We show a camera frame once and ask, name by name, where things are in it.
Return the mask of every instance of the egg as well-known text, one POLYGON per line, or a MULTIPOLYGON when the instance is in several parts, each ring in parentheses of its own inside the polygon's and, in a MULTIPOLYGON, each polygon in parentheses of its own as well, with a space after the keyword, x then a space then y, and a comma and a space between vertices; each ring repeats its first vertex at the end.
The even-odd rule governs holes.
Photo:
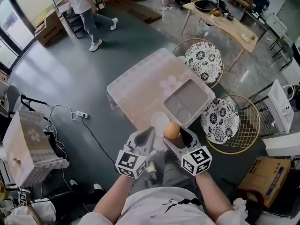
POLYGON ((180 126, 176 122, 168 123, 164 128, 164 137, 169 140, 178 138, 180 134, 180 126))

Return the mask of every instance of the white sneaker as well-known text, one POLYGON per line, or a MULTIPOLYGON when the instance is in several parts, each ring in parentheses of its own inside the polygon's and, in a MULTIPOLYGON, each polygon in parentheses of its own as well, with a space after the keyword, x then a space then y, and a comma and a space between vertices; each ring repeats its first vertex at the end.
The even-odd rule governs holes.
POLYGON ((71 185, 71 186, 73 186, 73 185, 78 185, 78 183, 77 183, 75 180, 71 179, 71 180, 70 180, 70 185, 71 185))
POLYGON ((93 44, 93 43, 92 43, 92 45, 90 46, 89 51, 90 51, 90 52, 96 51, 97 48, 100 46, 101 43, 102 43, 102 40, 101 40, 101 39, 99 40, 99 42, 98 42, 97 44, 93 44))
POLYGON ((118 19, 115 17, 112 19, 113 25, 111 26, 111 31, 117 28, 118 19))
POLYGON ((100 189, 100 190, 104 191, 103 187, 101 185, 97 184, 97 183, 94 184, 94 189, 95 190, 100 189))

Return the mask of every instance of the person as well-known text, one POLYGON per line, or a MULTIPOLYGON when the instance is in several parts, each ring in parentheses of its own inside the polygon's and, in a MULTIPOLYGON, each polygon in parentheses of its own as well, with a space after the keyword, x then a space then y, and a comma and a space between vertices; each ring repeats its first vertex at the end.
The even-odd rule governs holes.
POLYGON ((97 8, 94 4, 94 0, 69 0, 69 9, 68 14, 71 13, 71 7, 73 8, 76 14, 80 14, 80 17, 84 24, 84 29, 90 35, 92 43, 90 46, 90 51, 93 52, 102 43, 100 39, 99 32, 95 25, 95 22, 103 23, 105 25, 111 26, 111 30, 115 30, 117 27, 118 19, 115 17, 110 19, 103 15, 97 14, 97 8))
POLYGON ((195 179, 190 178, 175 159, 177 157, 167 150, 161 185, 146 179, 151 173, 144 172, 136 182, 121 175, 79 225, 248 225, 240 214, 233 211, 228 198, 208 172, 202 172, 195 179, 204 199, 206 215, 194 194, 195 179))
POLYGON ((253 3, 253 11, 260 14, 262 11, 266 11, 269 8, 270 1, 269 0, 251 0, 253 3))
POLYGON ((72 191, 54 195, 42 200, 35 200, 32 204, 35 215, 28 207, 18 207, 9 216, 0 220, 0 225, 37 225, 48 224, 61 220, 73 209, 82 204, 96 204, 105 194, 104 189, 97 183, 94 184, 94 192, 83 193, 81 186, 74 180, 70 180, 72 191))

